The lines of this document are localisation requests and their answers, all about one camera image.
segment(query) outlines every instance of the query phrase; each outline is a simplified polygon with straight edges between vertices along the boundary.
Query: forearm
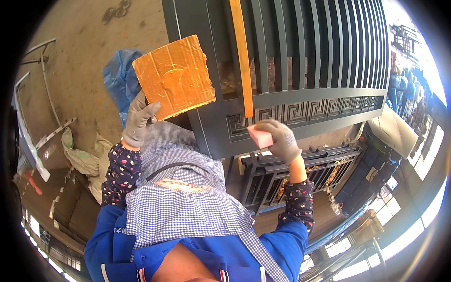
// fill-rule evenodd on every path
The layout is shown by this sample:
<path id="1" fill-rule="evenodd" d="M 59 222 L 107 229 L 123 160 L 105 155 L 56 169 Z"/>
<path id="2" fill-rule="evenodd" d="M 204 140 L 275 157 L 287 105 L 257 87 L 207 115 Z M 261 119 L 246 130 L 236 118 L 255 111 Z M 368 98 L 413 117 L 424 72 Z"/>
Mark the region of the forearm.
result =
<path id="1" fill-rule="evenodd" d="M 302 222 L 310 235 L 313 230 L 313 183 L 307 179 L 304 160 L 296 158 L 289 166 L 290 182 L 285 184 L 285 212 L 278 218 L 277 227 L 287 222 Z"/>
<path id="2" fill-rule="evenodd" d="M 102 206 L 112 204 L 126 207 L 125 196 L 136 188 L 136 180 L 141 175 L 139 149 L 124 142 L 111 148 L 108 153 L 110 167 L 106 172 L 106 181 L 102 184 Z"/>

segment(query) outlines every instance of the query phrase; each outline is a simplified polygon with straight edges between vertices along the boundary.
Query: black trim on apron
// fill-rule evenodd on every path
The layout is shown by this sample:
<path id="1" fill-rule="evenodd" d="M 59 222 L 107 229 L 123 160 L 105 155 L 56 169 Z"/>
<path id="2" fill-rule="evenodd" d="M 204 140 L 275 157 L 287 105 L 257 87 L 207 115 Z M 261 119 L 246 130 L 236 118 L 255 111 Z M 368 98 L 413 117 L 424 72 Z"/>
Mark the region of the black trim on apron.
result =
<path id="1" fill-rule="evenodd" d="M 195 166 L 195 167 L 198 167 L 198 168 L 200 168 L 201 170 L 205 171 L 206 173 L 209 173 L 206 169 L 204 169 L 204 168 L 202 168 L 202 167 L 200 167 L 200 166 L 198 166 L 198 165 L 195 165 L 195 164 L 193 164 L 193 163 L 189 163 L 189 162 L 174 162 L 174 163 L 172 163 L 172 164 L 169 164 L 169 165 L 167 165 L 167 166 L 164 166 L 164 167 L 160 168 L 160 169 L 157 170 L 156 172 L 154 172 L 154 173 L 152 173 L 151 175 L 149 175 L 148 177 L 146 177 L 146 181 L 152 180 L 152 179 L 153 179 L 157 174 L 159 174 L 160 172 L 165 171 L 165 170 L 167 170 L 167 169 L 169 169 L 169 168 L 171 168 L 171 167 L 175 167 L 175 166 Z"/>

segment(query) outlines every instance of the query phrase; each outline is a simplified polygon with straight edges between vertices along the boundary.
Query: greek key pattern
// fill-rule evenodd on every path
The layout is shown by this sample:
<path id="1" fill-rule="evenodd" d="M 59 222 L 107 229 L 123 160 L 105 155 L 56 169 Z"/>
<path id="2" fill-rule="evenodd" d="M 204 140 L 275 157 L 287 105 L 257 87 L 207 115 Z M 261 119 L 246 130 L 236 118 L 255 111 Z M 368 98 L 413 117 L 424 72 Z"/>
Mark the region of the greek key pattern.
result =
<path id="1" fill-rule="evenodd" d="M 383 96 L 345 97 L 276 105 L 254 109 L 254 117 L 251 120 L 252 124 L 256 124 L 260 120 L 275 119 L 294 128 L 373 111 L 377 109 L 378 101 L 382 101 L 381 99 Z M 250 124 L 244 113 L 230 114 L 226 118 L 230 137 L 247 133 L 246 128 Z"/>

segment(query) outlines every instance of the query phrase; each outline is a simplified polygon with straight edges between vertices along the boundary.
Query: worker's right hand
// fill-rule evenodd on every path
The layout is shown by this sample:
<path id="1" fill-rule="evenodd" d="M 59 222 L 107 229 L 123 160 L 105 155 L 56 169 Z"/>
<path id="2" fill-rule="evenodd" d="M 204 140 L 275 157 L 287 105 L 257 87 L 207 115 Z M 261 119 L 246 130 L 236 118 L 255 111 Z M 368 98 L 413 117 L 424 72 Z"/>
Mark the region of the worker's right hand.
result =
<path id="1" fill-rule="evenodd" d="M 261 120 L 255 129 L 271 133 L 274 144 L 268 149 L 287 166 L 301 154 L 302 150 L 298 148 L 293 131 L 285 124 L 273 119 Z"/>
<path id="2" fill-rule="evenodd" d="M 146 106 L 146 96 L 141 90 L 130 104 L 127 125 L 122 131 L 123 141 L 131 147 L 141 147 L 149 126 L 156 123 L 155 114 L 160 108 L 160 102 L 153 102 Z"/>

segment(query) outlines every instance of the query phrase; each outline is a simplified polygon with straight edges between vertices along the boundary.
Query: gingham fabric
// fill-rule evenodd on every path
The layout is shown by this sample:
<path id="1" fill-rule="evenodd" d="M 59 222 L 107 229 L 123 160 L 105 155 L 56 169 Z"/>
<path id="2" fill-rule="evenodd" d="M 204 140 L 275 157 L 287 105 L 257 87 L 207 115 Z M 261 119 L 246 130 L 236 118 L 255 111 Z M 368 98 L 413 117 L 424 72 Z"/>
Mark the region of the gingham fabric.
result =
<path id="1" fill-rule="evenodd" d="M 141 177 L 127 194 L 127 233 L 136 236 L 134 250 L 178 238 L 240 236 L 256 260 L 275 281 L 288 281 L 252 231 L 254 220 L 243 205 L 226 193 L 220 161 L 199 153 L 192 131 L 158 122 L 141 147 Z M 146 177 L 169 164 L 188 162 L 202 167 L 177 166 Z M 181 180 L 211 187 L 191 194 L 155 184 L 162 179 Z"/>

